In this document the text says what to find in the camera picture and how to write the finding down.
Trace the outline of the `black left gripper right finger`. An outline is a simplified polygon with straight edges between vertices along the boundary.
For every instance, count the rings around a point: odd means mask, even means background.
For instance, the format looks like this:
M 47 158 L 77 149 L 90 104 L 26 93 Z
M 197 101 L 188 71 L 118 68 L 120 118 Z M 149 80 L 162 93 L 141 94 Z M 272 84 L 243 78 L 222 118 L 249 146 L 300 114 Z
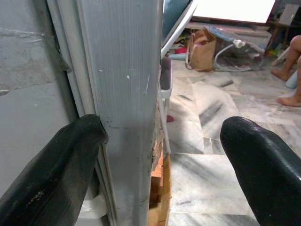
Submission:
M 299 226 L 299 156 L 277 134 L 244 117 L 227 118 L 220 140 L 258 223 Z

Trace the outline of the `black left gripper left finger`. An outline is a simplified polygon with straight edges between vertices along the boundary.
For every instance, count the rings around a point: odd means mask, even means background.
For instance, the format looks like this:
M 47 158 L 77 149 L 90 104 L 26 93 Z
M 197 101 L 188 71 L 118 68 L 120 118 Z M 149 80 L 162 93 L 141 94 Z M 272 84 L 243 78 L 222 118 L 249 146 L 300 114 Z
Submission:
M 3 226 L 73 226 L 108 135 L 88 114 L 61 128 L 0 199 Z

